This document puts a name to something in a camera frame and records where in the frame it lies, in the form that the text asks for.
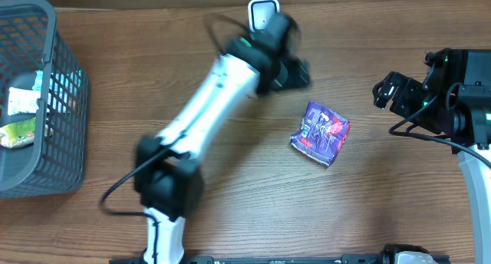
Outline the purple Carefree pad pack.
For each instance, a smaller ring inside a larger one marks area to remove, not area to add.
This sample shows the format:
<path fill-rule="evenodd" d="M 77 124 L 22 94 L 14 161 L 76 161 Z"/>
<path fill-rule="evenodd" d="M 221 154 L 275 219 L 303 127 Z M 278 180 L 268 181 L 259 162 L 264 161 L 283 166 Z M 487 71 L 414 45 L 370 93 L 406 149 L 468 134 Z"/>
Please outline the purple Carefree pad pack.
<path fill-rule="evenodd" d="M 331 166 L 343 146 L 351 123 L 335 111 L 310 101 L 300 129 L 290 136 L 290 144 L 318 163 Z"/>

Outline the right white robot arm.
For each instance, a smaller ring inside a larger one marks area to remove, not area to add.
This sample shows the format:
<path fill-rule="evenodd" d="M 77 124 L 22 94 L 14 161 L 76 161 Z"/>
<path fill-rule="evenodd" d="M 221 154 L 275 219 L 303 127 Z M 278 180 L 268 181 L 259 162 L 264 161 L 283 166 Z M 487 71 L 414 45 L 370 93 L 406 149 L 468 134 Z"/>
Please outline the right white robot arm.
<path fill-rule="evenodd" d="M 419 82 L 389 73 L 372 90 L 374 105 L 403 120 L 390 134 L 433 141 L 456 154 L 470 201 L 475 260 L 490 261 L 490 86 L 485 78 L 431 72 Z"/>

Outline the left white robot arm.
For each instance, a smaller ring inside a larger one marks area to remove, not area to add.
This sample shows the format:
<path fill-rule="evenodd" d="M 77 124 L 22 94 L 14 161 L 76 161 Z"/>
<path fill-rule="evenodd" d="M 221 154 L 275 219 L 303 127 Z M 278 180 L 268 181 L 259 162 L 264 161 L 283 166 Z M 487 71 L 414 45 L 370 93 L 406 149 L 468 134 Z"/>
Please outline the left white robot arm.
<path fill-rule="evenodd" d="M 295 20 L 276 12 L 262 30 L 232 38 L 177 117 L 136 152 L 134 189 L 148 222 L 142 263 L 179 263 L 183 229 L 204 188 L 200 166 L 226 119 L 249 96 L 308 86 L 308 65 L 295 56 Z"/>

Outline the green yellow snack pouch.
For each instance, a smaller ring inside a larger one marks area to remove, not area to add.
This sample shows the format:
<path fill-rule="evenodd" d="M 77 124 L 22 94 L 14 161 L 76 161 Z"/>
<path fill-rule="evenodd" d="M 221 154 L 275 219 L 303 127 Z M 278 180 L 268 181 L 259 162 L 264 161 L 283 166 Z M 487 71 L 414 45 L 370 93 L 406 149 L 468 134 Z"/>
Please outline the green yellow snack pouch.
<path fill-rule="evenodd" d="M 25 147 L 35 141 L 36 118 L 1 127 L 1 146 L 8 149 Z"/>

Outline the white tube gold cap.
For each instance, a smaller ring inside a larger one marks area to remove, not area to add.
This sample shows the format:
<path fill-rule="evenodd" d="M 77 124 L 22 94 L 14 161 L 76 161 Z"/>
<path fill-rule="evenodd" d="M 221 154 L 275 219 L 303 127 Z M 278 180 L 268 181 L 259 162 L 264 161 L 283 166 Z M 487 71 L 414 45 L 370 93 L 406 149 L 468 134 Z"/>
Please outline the white tube gold cap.
<path fill-rule="evenodd" d="M 10 87 L 8 89 L 8 115 L 35 114 L 38 110 L 37 100 L 40 97 L 40 91 Z"/>

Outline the mint green wipes pack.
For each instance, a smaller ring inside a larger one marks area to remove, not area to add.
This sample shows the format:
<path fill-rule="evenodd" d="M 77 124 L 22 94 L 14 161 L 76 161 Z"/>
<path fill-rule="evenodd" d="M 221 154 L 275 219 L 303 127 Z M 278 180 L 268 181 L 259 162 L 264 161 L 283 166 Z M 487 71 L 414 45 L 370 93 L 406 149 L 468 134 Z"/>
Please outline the mint green wipes pack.
<path fill-rule="evenodd" d="M 77 73 L 72 72 L 68 76 L 63 73 L 51 73 L 49 86 L 53 88 L 54 93 L 59 98 L 62 98 L 65 103 L 68 103 L 71 100 L 71 95 L 78 95 L 81 86 L 80 75 L 80 71 Z M 43 71 L 36 71 L 35 82 L 31 88 L 33 91 L 41 91 L 43 78 Z"/>

